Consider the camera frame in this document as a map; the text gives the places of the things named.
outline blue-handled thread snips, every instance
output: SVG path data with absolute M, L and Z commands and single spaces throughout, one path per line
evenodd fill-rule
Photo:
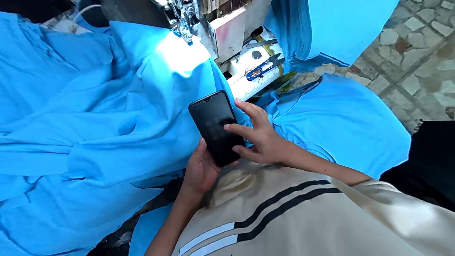
M 247 80 L 248 81 L 253 81 L 257 77 L 260 77 L 263 74 L 265 74 L 267 71 L 269 71 L 269 70 L 273 69 L 274 67 L 277 67 L 278 65 L 284 63 L 284 58 L 278 60 L 278 57 L 280 55 L 281 55 L 281 53 L 273 55 L 268 60 L 264 61 L 261 65 L 255 67 L 253 70 L 251 70 L 247 74 Z

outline black smartphone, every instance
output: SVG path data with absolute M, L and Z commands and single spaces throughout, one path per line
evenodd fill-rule
M 245 146 L 243 138 L 224 130 L 225 124 L 237 123 L 225 91 L 217 91 L 191 103 L 188 110 L 218 167 L 224 167 L 240 158 L 232 151 L 232 147 Z

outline beige jacket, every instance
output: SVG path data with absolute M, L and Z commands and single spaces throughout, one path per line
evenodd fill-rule
M 455 255 L 455 213 L 378 180 L 249 163 L 220 179 L 172 255 Z

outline tiled floor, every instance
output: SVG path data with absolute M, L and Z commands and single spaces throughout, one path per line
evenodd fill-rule
M 373 90 L 410 132 L 420 119 L 455 114 L 455 0 L 401 0 L 381 34 L 352 67 L 322 72 L 350 77 Z

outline black stripe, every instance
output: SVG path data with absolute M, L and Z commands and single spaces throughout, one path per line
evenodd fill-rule
M 258 226 L 256 226 L 252 231 L 250 231 L 248 233 L 238 234 L 237 243 L 255 238 L 257 235 L 259 235 L 262 232 L 262 230 L 264 230 L 265 226 L 267 226 L 267 224 L 269 222 L 273 221 L 276 217 L 280 216 L 281 214 L 283 214 L 287 210 L 293 208 L 294 206 L 296 206 L 306 200 L 313 199 L 319 195 L 327 194 L 327 193 L 341 193 L 341 191 L 337 188 L 329 188 L 329 189 L 323 188 L 323 189 L 312 190 L 303 195 L 298 195 L 298 196 L 292 198 L 291 200 L 287 201 L 286 203 L 280 205 L 275 210 L 269 212 L 267 215 L 265 215 L 264 218 L 261 220 L 261 222 L 258 224 Z
M 300 190 L 303 190 L 304 188 L 307 188 L 307 187 L 313 186 L 313 185 L 326 185 L 326 184 L 330 184 L 330 182 L 328 182 L 327 180 L 324 180 L 324 179 L 322 179 L 322 180 L 311 180 L 311 181 L 303 182 L 300 185 L 287 188 L 287 189 L 279 192 L 278 194 L 274 195 L 273 197 L 265 200 L 263 203 L 261 203 L 256 208 L 256 210 L 253 212 L 253 214 L 248 219 L 246 219 L 245 221 L 240 221 L 240 222 L 234 223 L 234 229 L 248 227 L 249 225 L 251 225 L 259 217 L 259 214 L 264 209 L 266 209 L 267 207 L 271 206 L 272 204 L 278 202 L 283 197 L 285 197 L 287 195 L 290 195 L 291 193 L 293 193 L 295 191 L 300 191 Z

